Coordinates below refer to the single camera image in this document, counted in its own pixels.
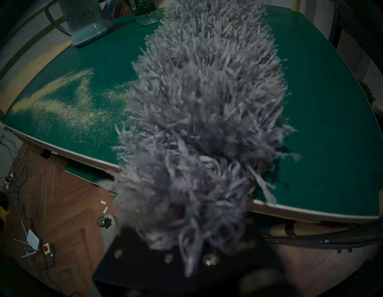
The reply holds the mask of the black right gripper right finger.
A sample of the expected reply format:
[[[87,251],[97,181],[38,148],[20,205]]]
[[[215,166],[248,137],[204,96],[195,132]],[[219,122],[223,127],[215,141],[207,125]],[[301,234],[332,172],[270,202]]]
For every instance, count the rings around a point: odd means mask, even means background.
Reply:
[[[298,297],[284,264],[257,227],[246,227],[236,253],[206,268],[213,279],[195,297]]]

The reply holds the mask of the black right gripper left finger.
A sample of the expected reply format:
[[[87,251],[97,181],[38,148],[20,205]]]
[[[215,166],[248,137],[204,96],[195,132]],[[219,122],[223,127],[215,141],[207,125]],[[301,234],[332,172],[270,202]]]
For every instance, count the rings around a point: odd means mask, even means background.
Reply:
[[[151,250],[132,228],[114,238],[93,274],[103,297],[191,297],[178,247]]]

